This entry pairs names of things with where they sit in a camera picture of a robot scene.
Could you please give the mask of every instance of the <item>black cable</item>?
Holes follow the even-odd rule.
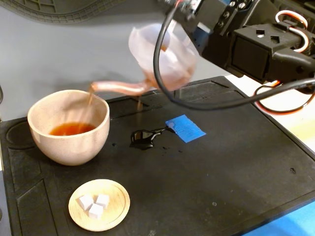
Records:
[[[258,89],[256,89],[256,91],[254,92],[254,95],[256,95],[258,93],[258,91],[261,90],[262,88],[274,89],[274,87],[272,87],[272,86],[263,85],[263,86],[260,86]],[[275,113],[275,114],[278,114],[278,115],[281,115],[281,114],[282,115],[286,115],[288,113],[294,113],[294,112],[297,112],[297,111],[303,109],[304,107],[306,107],[313,100],[314,97],[315,97],[315,94],[312,94],[310,96],[310,98],[302,106],[299,106],[299,107],[291,109],[291,110],[286,110],[286,111],[277,111],[277,110],[270,109],[270,108],[266,107],[265,105],[263,105],[260,101],[257,101],[257,104],[261,108],[263,108],[264,110],[266,110],[268,112]]]
[[[225,101],[222,103],[195,103],[195,102],[183,102],[180,99],[177,99],[173,97],[173,94],[170,93],[170,91],[167,90],[167,88],[164,85],[164,82],[161,78],[161,74],[159,71],[159,55],[161,46],[163,43],[164,36],[167,32],[168,26],[171,23],[173,16],[177,10],[177,7],[174,6],[169,13],[166,15],[165,20],[162,24],[161,30],[159,32],[157,43],[154,50],[154,56],[153,56],[153,68],[154,68],[154,76],[156,78],[157,84],[161,91],[165,94],[165,96],[173,103],[185,107],[192,110],[199,110],[199,111],[214,111],[214,110],[221,110],[221,109],[227,109],[227,108],[233,108],[237,106],[242,106],[248,103],[254,103],[259,100],[265,99],[267,97],[271,97],[273,95],[279,94],[281,92],[291,90],[291,89],[301,89],[308,86],[314,86],[315,85],[315,78],[308,78],[303,80],[298,80],[294,82],[287,83],[285,85],[276,87],[274,89],[271,89],[269,91],[254,95],[252,97],[248,98],[242,98],[238,100],[233,101]]]
[[[2,101],[3,101],[3,91],[2,91],[2,88],[0,86],[0,104]]]

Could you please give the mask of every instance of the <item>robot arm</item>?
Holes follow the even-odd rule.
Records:
[[[165,11],[177,0],[160,0]],[[174,20],[206,60],[263,84],[314,77],[315,35],[297,21],[279,21],[270,0],[179,0]],[[314,86],[298,89],[312,94]]]

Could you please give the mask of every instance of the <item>white wire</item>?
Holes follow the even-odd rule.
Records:
[[[299,49],[295,49],[296,52],[298,53],[301,53],[303,52],[305,49],[307,49],[308,45],[309,45],[309,38],[307,38],[306,34],[304,34],[302,31],[298,30],[298,29],[295,29],[293,27],[290,27],[289,28],[289,31],[295,33],[295,34],[298,34],[300,35],[303,39],[304,39],[304,45],[302,48],[299,48]]]
[[[279,11],[277,14],[276,14],[276,21],[277,23],[280,22],[279,20],[279,16],[281,15],[288,15],[290,17],[293,17],[294,19],[300,21],[303,23],[304,27],[307,29],[308,27],[308,23],[307,23],[307,20],[301,16],[300,14],[294,12],[294,11],[289,11],[289,10],[283,10],[283,11]],[[302,31],[296,29],[296,28],[293,28],[293,27],[290,27],[289,28],[289,31],[295,33],[295,34],[298,34],[299,36],[301,36],[303,39],[304,39],[304,45],[302,48],[299,48],[299,49],[295,49],[296,52],[298,53],[301,53],[303,52],[305,49],[307,49],[308,45],[309,45],[309,38],[306,36],[306,34],[304,34]]]
[[[281,16],[281,15],[288,15],[288,16],[291,16],[291,17],[293,17],[294,19],[296,19],[296,20],[302,22],[306,29],[307,29],[307,27],[308,27],[308,22],[307,22],[307,20],[306,20],[303,16],[301,16],[300,14],[298,14],[298,13],[296,13],[296,12],[294,12],[294,11],[289,11],[289,10],[279,11],[279,12],[276,14],[276,21],[277,21],[277,23],[280,22],[279,16]]]

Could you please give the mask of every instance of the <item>teapot spout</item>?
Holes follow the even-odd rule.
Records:
[[[95,92],[118,92],[127,96],[141,96],[150,90],[150,82],[145,80],[137,84],[128,84],[117,81],[99,81],[93,82],[91,88]]]

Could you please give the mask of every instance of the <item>silicone work mat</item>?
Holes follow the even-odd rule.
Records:
[[[176,96],[197,102],[239,99],[224,77],[199,81]],[[230,236],[245,233],[315,199],[314,154],[255,106],[196,112],[151,92],[109,102],[101,152],[77,167],[59,165],[34,145],[26,118],[0,123],[7,202],[14,236]],[[184,143],[164,131],[146,151],[131,148],[136,130],[165,127],[186,115],[206,135]],[[93,233],[77,226],[68,201],[80,185],[111,179],[130,196],[126,218]]]
[[[53,24],[88,20],[125,0],[0,0],[0,6],[21,16]]]

